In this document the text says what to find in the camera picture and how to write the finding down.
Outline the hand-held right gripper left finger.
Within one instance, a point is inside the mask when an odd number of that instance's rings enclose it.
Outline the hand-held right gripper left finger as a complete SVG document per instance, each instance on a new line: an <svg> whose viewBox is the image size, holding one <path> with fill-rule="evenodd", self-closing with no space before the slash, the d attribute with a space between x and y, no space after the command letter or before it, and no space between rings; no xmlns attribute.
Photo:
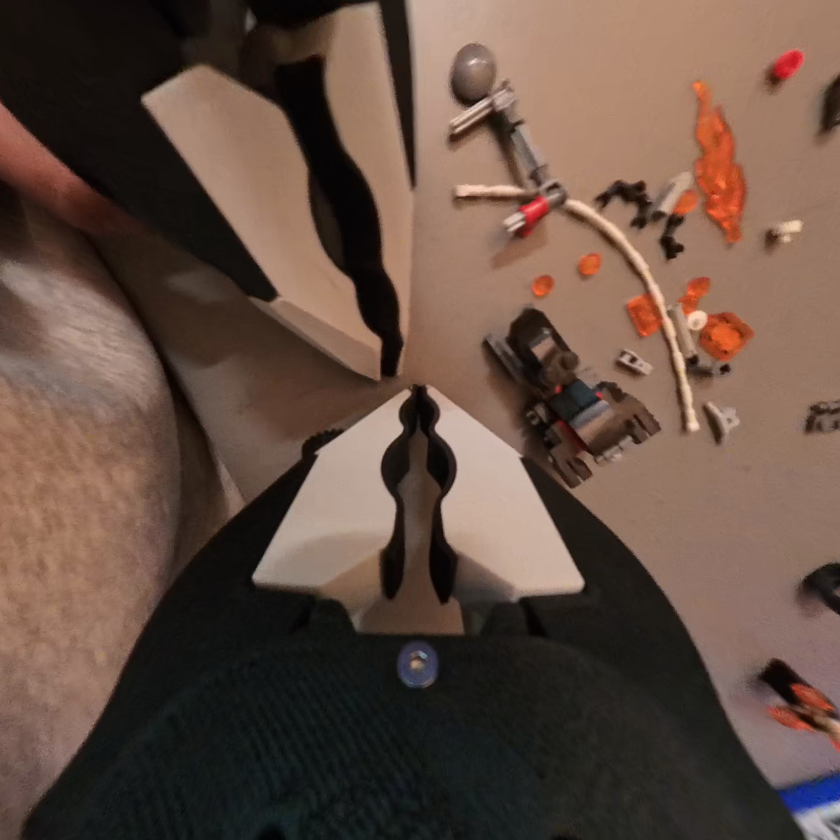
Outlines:
<svg viewBox="0 0 840 840"><path fill-rule="evenodd" d="M406 565L400 485L416 427L417 394L404 390L321 446L254 585L340 602L351 618L395 598Z"/></svg>

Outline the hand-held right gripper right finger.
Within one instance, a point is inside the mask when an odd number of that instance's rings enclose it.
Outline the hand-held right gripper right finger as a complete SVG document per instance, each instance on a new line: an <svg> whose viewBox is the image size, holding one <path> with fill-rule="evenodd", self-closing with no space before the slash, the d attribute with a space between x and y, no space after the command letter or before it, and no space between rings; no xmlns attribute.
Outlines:
<svg viewBox="0 0 840 840"><path fill-rule="evenodd" d="M438 488L429 545L438 600L468 607L582 592L519 452L431 386L420 388L420 428Z"/></svg>

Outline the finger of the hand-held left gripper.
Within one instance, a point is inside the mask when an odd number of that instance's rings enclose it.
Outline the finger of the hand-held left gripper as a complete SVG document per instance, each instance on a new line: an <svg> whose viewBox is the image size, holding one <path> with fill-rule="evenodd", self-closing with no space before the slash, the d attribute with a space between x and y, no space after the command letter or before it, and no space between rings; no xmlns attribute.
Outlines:
<svg viewBox="0 0 840 840"><path fill-rule="evenodd" d="M275 28L275 98L307 164L316 230L373 339L370 378L400 370L415 186L405 2L348 3Z"/></svg>
<svg viewBox="0 0 840 840"><path fill-rule="evenodd" d="M308 168L284 113L210 66L146 92L142 104L275 291L256 306L345 368L379 381L382 342L362 320L352 281L322 247Z"/></svg>

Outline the axle assembly with red joint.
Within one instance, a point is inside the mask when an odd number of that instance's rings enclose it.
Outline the axle assembly with red joint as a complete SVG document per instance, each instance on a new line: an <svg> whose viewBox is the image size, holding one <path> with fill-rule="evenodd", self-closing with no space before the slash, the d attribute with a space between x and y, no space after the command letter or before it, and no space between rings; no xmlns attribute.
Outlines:
<svg viewBox="0 0 840 840"><path fill-rule="evenodd" d="M460 140L471 130L485 125L495 131L502 147L512 152L514 160L535 187L537 194L547 198L551 208L566 202L568 192L551 176L548 163L532 141L528 125L519 115L517 94L508 79L451 119L448 137L450 140Z"/></svg>

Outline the red lego connector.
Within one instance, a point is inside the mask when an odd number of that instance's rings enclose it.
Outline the red lego connector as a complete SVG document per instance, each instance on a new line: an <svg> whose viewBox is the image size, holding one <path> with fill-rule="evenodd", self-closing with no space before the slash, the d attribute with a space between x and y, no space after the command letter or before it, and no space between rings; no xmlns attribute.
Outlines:
<svg viewBox="0 0 840 840"><path fill-rule="evenodd" d="M503 222L508 236L520 238L530 236L533 229L550 213L551 209L553 209L552 200L543 194L520 205L517 212L508 216Z"/></svg>

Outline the silver lego dome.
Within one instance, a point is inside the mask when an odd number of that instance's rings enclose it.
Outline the silver lego dome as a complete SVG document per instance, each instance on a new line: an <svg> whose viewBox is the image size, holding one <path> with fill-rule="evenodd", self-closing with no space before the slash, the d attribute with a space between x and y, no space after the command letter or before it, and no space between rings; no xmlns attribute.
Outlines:
<svg viewBox="0 0 840 840"><path fill-rule="evenodd" d="M450 86L459 102L471 106L486 98L496 79L497 60L488 47L481 43L461 47L450 72Z"/></svg>

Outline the black lego motorcycle build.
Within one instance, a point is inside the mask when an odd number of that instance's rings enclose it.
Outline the black lego motorcycle build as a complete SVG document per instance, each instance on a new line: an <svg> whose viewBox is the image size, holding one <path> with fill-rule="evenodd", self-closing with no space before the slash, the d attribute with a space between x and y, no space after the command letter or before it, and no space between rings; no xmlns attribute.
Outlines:
<svg viewBox="0 0 840 840"><path fill-rule="evenodd" d="M592 478L592 465L612 463L661 432L645 404L612 381L597 381L543 311L528 307L506 334L483 340L524 390L524 417L555 474L570 489Z"/></svg>

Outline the orange rectangular lego plate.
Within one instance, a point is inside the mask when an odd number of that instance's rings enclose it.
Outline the orange rectangular lego plate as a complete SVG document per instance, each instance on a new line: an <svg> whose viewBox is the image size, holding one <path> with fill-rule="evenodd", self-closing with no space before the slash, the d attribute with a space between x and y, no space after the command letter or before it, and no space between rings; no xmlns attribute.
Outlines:
<svg viewBox="0 0 840 840"><path fill-rule="evenodd" d="M647 292L628 301L626 312L640 338L647 338L662 328L661 312L656 301Z"/></svg>

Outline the grey lego pin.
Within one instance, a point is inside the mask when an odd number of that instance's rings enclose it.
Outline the grey lego pin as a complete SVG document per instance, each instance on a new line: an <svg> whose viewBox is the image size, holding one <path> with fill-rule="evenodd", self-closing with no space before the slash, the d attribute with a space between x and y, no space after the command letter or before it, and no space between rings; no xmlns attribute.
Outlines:
<svg viewBox="0 0 840 840"><path fill-rule="evenodd" d="M678 350L681 352L684 361L688 366L696 366L699 363L700 356L695 342L695 332L690 328L690 321L682 304L677 303L668 307L667 313L675 330Z"/></svg>

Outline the white flexible lego tube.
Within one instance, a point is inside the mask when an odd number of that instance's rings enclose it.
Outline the white flexible lego tube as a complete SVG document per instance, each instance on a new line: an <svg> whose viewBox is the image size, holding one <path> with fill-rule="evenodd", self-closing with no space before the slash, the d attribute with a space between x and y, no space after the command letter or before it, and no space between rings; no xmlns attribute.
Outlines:
<svg viewBox="0 0 840 840"><path fill-rule="evenodd" d="M454 199L462 201L511 201L518 198L522 200L522 203L520 204L522 205L531 201L536 196L538 196L538 194L536 188L533 186L524 187L516 185L458 184L453 188ZM671 367L675 375L682 426L684 432L687 434L698 432L700 430L700 423L695 407L694 393L686 371L686 362L684 361L681 352L678 350L676 334L674 327L669 320L665 297L654 278L647 261L631 244L625 234L612 222L607 220L599 211L596 211L593 206L587 205L582 201L568 196L568 199L563 205L551 209L547 216L549 216L553 211L561 211L571 215L594 229L594 231L602 236L615 249L615 251L624 258L626 263L632 268L633 272L643 283L645 292L649 293L656 301L663 318L661 330L665 336Z"/></svg>

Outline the light grey lego bar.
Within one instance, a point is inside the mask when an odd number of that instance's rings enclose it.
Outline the light grey lego bar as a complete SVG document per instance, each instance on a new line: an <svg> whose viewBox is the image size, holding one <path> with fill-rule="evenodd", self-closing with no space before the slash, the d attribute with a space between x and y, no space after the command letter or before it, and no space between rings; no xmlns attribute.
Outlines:
<svg viewBox="0 0 840 840"><path fill-rule="evenodd" d="M657 194L650 215L651 220L658 220L673 215L679 199L694 185L692 171L683 171L671 178Z"/></svg>

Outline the wide black lego tire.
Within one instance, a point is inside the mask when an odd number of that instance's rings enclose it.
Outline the wide black lego tire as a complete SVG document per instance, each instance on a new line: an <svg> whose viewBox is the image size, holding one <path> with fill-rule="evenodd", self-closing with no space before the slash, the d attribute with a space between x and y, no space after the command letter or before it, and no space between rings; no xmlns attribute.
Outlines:
<svg viewBox="0 0 840 840"><path fill-rule="evenodd" d="M815 569L803 579L801 587L828 610L839 615L839 562L826 563Z"/></svg>

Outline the flame lego minifigure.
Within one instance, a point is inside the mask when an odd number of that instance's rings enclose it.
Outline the flame lego minifigure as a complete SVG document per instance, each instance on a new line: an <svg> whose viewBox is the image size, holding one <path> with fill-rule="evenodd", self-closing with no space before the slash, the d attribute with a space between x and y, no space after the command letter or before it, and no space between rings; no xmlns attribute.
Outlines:
<svg viewBox="0 0 840 840"><path fill-rule="evenodd" d="M782 700L780 705L767 707L772 719L796 731L818 733L839 750L838 708L819 689L777 658L760 672L759 681Z"/></svg>

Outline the orange lego flame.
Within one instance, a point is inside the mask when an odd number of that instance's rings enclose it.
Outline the orange lego flame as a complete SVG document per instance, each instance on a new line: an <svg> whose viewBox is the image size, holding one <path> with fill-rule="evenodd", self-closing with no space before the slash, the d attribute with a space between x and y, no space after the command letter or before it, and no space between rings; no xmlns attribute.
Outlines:
<svg viewBox="0 0 840 840"><path fill-rule="evenodd" d="M697 103L695 139L699 149L694 173L703 210L726 243L735 245L742 240L746 176L737 160L732 128L721 106L713 101L711 88L703 80L695 80L691 88Z"/></svg>

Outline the person's left hand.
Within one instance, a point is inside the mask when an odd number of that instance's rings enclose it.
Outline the person's left hand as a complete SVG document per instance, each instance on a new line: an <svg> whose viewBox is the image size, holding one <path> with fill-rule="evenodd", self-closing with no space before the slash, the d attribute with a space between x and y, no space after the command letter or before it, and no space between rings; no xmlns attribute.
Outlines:
<svg viewBox="0 0 840 840"><path fill-rule="evenodd" d="M55 157L1 106L1 179L52 215L89 235L137 233L140 225Z"/></svg>

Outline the blue plastic bin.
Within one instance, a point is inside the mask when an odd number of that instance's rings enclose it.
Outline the blue plastic bin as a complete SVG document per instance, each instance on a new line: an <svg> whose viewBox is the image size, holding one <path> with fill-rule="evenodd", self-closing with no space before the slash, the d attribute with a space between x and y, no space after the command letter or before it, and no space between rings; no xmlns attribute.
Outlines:
<svg viewBox="0 0 840 840"><path fill-rule="evenodd" d="M778 790L806 839L839 838L839 773Z"/></svg>

